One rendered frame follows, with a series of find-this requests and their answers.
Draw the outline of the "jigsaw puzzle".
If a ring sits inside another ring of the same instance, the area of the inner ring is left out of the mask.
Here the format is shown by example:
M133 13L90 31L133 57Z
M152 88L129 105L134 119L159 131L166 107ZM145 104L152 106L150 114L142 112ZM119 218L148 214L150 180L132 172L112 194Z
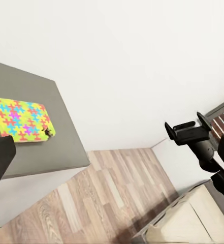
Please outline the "jigsaw puzzle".
M11 135L15 143L47 141L55 129L44 104L0 98L0 138Z

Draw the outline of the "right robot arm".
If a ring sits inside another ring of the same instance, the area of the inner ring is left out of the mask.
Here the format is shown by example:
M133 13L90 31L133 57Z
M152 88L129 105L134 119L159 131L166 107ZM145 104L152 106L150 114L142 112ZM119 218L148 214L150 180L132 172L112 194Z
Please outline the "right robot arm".
M167 134L178 146L187 144L200 160L203 170L216 173L210 178L215 188L224 195L224 162L207 141L211 139L212 123L200 112L197 115L200 122L190 121L173 128L165 122Z

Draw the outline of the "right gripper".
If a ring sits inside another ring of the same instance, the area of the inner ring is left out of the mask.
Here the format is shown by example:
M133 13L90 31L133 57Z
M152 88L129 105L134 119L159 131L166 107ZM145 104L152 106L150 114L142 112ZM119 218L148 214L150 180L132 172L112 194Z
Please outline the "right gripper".
M200 119L200 126L189 128L188 130L175 133L175 131L165 122L165 128L169 139L174 140L178 146L188 145L195 155L203 155L208 152L211 139L212 123L197 112Z

